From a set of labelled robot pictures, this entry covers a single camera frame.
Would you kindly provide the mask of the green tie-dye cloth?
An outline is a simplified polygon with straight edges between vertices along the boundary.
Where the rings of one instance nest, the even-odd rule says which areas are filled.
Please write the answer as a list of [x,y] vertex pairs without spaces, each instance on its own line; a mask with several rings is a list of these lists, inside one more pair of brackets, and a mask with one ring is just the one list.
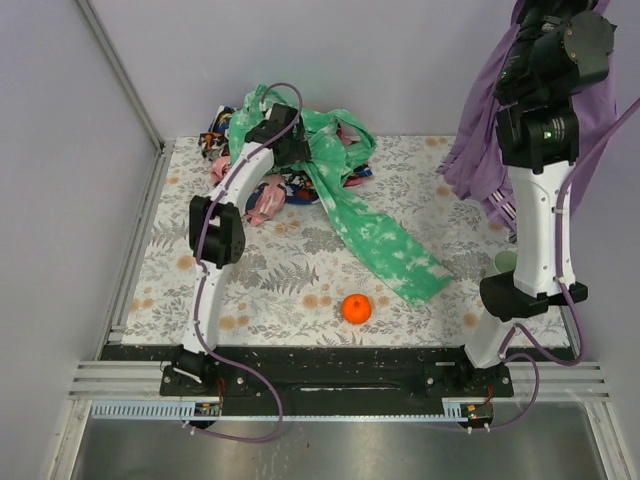
[[243,106],[232,114],[231,164],[237,165],[246,156],[242,150],[251,141],[249,133],[276,106],[293,110],[302,123],[294,131],[302,134],[310,155],[304,160],[296,154],[291,163],[267,168],[249,188],[250,195],[264,192],[270,175],[278,177],[275,189],[281,194],[287,193],[287,173],[308,177],[335,232],[351,252],[405,302],[412,306],[427,304],[450,283],[452,275],[393,217],[375,211],[345,186],[377,148],[373,135],[349,111],[321,113],[294,106],[273,86],[260,85],[245,96]]

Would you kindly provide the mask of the purple cloth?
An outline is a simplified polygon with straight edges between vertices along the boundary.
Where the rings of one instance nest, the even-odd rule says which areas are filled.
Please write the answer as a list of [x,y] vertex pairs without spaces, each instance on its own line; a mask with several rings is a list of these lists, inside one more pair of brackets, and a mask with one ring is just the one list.
[[[464,105],[457,135],[438,172],[461,200],[480,203],[490,223],[516,230],[513,190],[496,137],[495,116],[500,110],[493,92],[507,53],[516,38],[517,19],[525,3],[517,1],[510,27],[475,79]],[[597,170],[606,145],[599,140],[619,118],[614,59],[609,60],[606,80],[573,97],[580,122],[579,152],[590,156],[589,164],[575,177],[571,187],[571,210],[575,212]]]

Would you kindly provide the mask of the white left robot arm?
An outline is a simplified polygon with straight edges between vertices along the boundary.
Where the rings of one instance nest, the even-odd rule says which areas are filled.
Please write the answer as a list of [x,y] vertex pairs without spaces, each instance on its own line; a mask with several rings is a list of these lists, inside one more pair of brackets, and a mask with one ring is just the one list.
[[264,187],[275,166],[308,160],[301,111],[283,104],[270,107],[246,135],[238,160],[206,196],[189,204],[189,246],[196,264],[194,297],[181,348],[171,362],[178,379],[207,391],[216,386],[218,317],[233,265],[244,253],[243,217],[250,196]]

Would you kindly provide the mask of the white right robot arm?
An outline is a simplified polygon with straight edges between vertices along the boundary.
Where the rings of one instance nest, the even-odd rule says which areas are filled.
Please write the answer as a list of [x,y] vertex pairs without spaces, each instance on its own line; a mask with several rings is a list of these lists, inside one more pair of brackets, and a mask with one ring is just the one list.
[[570,253],[570,196],[579,157],[573,97],[609,75],[615,25],[594,1],[528,1],[494,88],[497,140],[515,197],[517,263],[485,278],[485,310],[464,346],[471,373],[504,362],[523,320],[588,297]]

